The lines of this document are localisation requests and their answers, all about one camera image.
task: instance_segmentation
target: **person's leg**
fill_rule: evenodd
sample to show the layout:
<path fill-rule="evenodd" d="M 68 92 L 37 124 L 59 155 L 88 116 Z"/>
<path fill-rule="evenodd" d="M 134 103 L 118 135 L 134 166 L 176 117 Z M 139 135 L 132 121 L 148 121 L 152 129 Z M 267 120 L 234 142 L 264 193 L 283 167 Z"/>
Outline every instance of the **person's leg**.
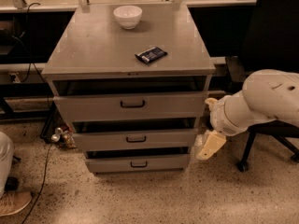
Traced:
<path fill-rule="evenodd" d="M 4 194 L 7 178 L 10 172 L 14 145 L 11 139 L 0 132 L 0 198 Z"/>
<path fill-rule="evenodd" d="M 13 151 L 11 139 L 0 132 L 0 217 L 19 213 L 32 200 L 30 191 L 5 192 Z"/>

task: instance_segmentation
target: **white bowl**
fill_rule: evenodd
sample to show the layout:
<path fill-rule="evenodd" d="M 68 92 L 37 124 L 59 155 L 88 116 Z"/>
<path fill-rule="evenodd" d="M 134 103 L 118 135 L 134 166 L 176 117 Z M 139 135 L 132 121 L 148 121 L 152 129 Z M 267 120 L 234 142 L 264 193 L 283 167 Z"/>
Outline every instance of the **white bowl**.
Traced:
<path fill-rule="evenodd" d="M 133 29 L 141 20 L 142 9 L 137 6 L 121 6 L 117 7 L 113 11 L 113 14 L 121 27 L 124 29 Z"/>

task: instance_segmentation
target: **chair wheel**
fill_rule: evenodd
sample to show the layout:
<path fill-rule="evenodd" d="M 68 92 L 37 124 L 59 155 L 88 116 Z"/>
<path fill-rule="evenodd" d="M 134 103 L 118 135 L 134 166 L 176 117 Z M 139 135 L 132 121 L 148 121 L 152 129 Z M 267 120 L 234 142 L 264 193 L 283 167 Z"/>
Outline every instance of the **chair wheel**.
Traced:
<path fill-rule="evenodd" d="M 292 155 L 291 160 L 299 163 L 299 154 L 295 153 Z"/>
<path fill-rule="evenodd" d="M 13 177 L 13 176 L 9 176 L 9 177 L 7 178 L 7 183 L 6 183 L 6 186 L 5 186 L 5 190 L 6 190 L 6 191 L 14 191 L 14 190 L 17 190 L 17 189 L 18 189 L 18 186 L 19 186 L 18 178 Z"/>
<path fill-rule="evenodd" d="M 236 164 L 236 166 L 237 169 L 242 173 L 249 170 L 249 164 L 246 161 L 240 161 L 239 163 Z"/>

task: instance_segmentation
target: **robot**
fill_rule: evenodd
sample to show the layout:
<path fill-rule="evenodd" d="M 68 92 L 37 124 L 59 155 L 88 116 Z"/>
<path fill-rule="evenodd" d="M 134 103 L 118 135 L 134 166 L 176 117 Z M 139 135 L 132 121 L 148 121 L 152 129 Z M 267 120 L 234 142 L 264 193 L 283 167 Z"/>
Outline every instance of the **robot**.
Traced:
<path fill-rule="evenodd" d="M 299 127 L 299 74 L 260 70 L 248 76 L 238 93 L 220 100 L 208 98 L 206 104 L 214 130 L 205 133 L 195 150 L 198 160 L 209 159 L 226 143 L 226 136 L 254 124 L 281 120 Z"/>

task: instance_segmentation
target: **black drawer handle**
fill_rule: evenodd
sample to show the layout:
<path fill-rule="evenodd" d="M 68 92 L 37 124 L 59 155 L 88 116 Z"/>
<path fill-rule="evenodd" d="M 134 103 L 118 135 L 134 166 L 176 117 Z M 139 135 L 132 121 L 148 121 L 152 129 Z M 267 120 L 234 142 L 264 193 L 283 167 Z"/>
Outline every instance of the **black drawer handle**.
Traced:
<path fill-rule="evenodd" d="M 132 168 L 146 168 L 148 166 L 148 162 L 146 161 L 145 163 L 133 163 L 131 161 L 131 167 Z"/>
<path fill-rule="evenodd" d="M 121 101 L 121 108 L 142 108 L 145 104 L 145 100 L 142 101 L 141 105 L 126 105 L 123 101 Z"/>
<path fill-rule="evenodd" d="M 144 143 L 147 141 L 147 136 L 144 136 L 142 139 L 130 139 L 129 137 L 126 137 L 127 143 Z"/>

